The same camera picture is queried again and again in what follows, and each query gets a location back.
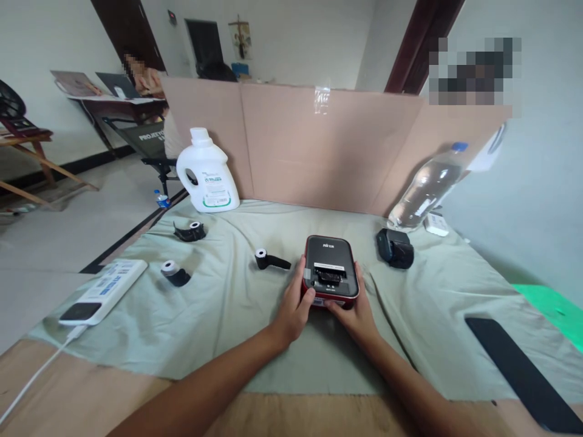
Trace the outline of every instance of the black label roll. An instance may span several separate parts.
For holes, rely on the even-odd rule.
[[[289,270],[292,267],[291,263],[288,263],[286,260],[282,260],[273,255],[268,255],[265,249],[257,249],[255,251],[255,261],[257,261],[257,267],[259,267],[260,270],[265,270],[270,265],[285,270]]]

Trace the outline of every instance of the wooden table leg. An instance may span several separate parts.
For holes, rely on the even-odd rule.
[[[56,210],[56,207],[51,205],[46,200],[41,199],[40,197],[37,197],[31,193],[27,193],[26,191],[21,190],[20,188],[16,188],[15,186],[7,184],[6,182],[1,181],[1,180],[0,180],[0,187],[7,189],[8,191],[12,191],[14,194],[21,195],[22,197],[27,198],[28,200],[31,200],[35,203],[39,203],[41,205],[48,206],[50,209]]]
[[[111,145],[111,143],[107,139],[107,136],[105,135],[105,132],[103,132],[103,129],[99,125],[95,115],[93,115],[93,113],[85,106],[85,103],[83,103],[83,100],[75,100],[75,101],[79,104],[79,106],[81,106],[81,110],[85,113],[85,115],[87,115],[87,118],[89,119],[91,124],[93,124],[93,128],[97,132],[97,135],[99,135],[99,137],[103,141],[103,144],[105,144],[105,146],[111,152],[111,154],[114,156],[115,159],[119,159],[117,157],[117,154],[115,153],[114,147]]]
[[[41,158],[39,155],[28,150],[26,147],[22,147],[20,144],[13,144],[12,147],[20,150],[23,154],[26,154],[28,156],[33,157],[34,159],[38,160],[41,164],[45,164],[48,167],[52,168],[53,170],[56,170],[59,173],[64,174],[66,177],[69,177],[74,181],[85,184],[85,185],[87,185],[87,187],[89,187],[90,189],[92,189],[94,191],[99,191],[99,188],[97,188],[95,185],[91,185],[89,182],[85,182],[83,179],[75,176],[73,173],[66,171],[64,168],[59,167],[55,163],[52,163],[51,161],[47,160],[46,158]]]
[[[39,155],[42,159],[47,158],[44,155],[43,146],[41,145],[40,141],[33,141],[32,145],[35,148],[35,152],[37,155]],[[43,163],[41,163],[41,167],[43,169],[44,176],[47,179],[47,182],[49,183],[49,186],[51,188],[55,188],[56,182],[55,182],[55,178],[53,177],[53,172],[50,170],[50,167],[46,164],[43,164]]]

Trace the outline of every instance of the person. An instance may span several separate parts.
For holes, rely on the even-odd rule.
[[[160,81],[160,76],[165,76],[165,72],[159,72],[156,69],[146,67],[146,63],[141,60],[141,56],[135,49],[125,47],[123,58],[124,68],[128,76],[130,76],[135,90],[140,95],[149,95],[162,99],[166,98],[164,89],[162,88],[162,82]],[[162,117],[164,118],[164,153],[166,158],[176,159],[188,144],[184,145],[182,143],[170,108],[167,108],[162,113]]]
[[[124,68],[132,79],[135,90],[143,96],[149,95],[165,99],[166,96],[162,89],[160,76],[166,75],[166,72],[159,72],[155,68],[146,67],[146,63],[142,61],[142,57],[137,53],[136,50],[125,48],[123,55],[125,60],[123,63]]]
[[[301,297],[304,267],[302,255],[272,323],[142,405],[109,437],[204,435],[251,378],[302,333],[315,296],[310,288]],[[440,395],[381,337],[358,262],[355,269],[360,293],[354,307],[344,310],[331,301],[326,302],[326,307],[400,398],[423,435],[490,436]]]

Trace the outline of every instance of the cardboard backdrop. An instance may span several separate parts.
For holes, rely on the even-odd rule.
[[[502,106],[433,106],[417,96],[163,78],[184,144],[205,127],[229,157],[241,198],[388,215],[417,169],[455,141],[467,163],[511,115]]]

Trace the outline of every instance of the hand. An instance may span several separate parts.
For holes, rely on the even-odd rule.
[[[350,336],[361,348],[376,342],[381,338],[378,333],[375,320],[372,317],[369,298],[366,296],[366,287],[364,285],[363,272],[358,262],[354,263],[356,278],[358,279],[358,296],[354,307],[350,310],[343,310],[336,302],[332,300],[324,301],[326,308],[336,316],[340,323],[344,325]]]
[[[290,284],[284,293],[279,306],[278,315],[269,326],[275,335],[278,346],[287,349],[291,342],[298,339],[308,321],[308,312],[314,302],[316,292],[313,288],[305,292],[301,298],[300,289],[304,277],[305,257],[302,254]]]

